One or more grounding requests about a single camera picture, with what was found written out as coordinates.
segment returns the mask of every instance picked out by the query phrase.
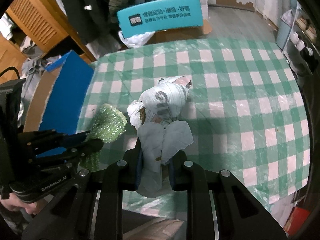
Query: wooden cabinet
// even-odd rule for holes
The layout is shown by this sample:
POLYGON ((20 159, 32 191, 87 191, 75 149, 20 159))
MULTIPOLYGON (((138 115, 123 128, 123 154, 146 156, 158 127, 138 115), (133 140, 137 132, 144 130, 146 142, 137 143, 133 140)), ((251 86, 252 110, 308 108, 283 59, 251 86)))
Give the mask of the wooden cabinet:
POLYGON ((40 0, 14 0, 7 14, 43 52, 68 36, 40 0))
POLYGON ((44 54, 70 36, 84 56, 95 61, 54 0, 14 0, 7 14, 44 54))

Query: floor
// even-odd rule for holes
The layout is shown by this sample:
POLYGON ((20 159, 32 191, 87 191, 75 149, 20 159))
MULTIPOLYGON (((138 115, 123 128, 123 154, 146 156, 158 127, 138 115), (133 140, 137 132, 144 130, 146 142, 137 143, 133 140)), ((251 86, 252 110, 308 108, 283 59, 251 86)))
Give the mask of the floor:
POLYGON ((271 26, 255 12, 223 7, 209 7, 212 32, 208 38, 230 37, 276 42, 271 26))

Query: black cable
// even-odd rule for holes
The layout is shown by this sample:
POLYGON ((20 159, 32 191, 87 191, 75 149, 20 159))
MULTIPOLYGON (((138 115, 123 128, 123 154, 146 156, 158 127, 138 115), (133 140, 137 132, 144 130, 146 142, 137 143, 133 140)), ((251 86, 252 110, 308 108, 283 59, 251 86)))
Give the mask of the black cable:
POLYGON ((6 68, 4 71, 2 71, 2 72, 0 73, 0 78, 1 78, 5 73, 7 73, 9 70, 13 70, 13 71, 17 74, 17 78, 20 79, 19 71, 18 71, 18 69, 16 69, 15 67, 8 67, 8 68, 6 68))

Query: green sparkly sponge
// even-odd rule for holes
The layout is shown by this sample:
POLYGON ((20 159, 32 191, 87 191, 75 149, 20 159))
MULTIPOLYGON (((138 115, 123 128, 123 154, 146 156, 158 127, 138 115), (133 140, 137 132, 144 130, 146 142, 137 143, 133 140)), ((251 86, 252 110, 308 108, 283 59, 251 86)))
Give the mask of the green sparkly sponge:
MULTIPOLYGON (((118 109, 112 105, 103 104, 93 117, 87 140, 98 138, 104 143, 114 142, 125 132, 126 124, 127 119, 118 109)), ((100 152, 97 152, 81 158, 80 166, 89 169, 91 172, 97 171, 99 156, 100 152)))

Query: cyan box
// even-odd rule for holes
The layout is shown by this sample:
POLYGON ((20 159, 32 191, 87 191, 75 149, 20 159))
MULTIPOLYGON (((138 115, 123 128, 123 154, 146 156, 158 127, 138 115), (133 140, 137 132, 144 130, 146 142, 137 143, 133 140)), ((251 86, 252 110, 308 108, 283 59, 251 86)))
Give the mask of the cyan box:
POLYGON ((118 11, 124 38, 145 32, 202 26, 200 0, 160 0, 118 11))

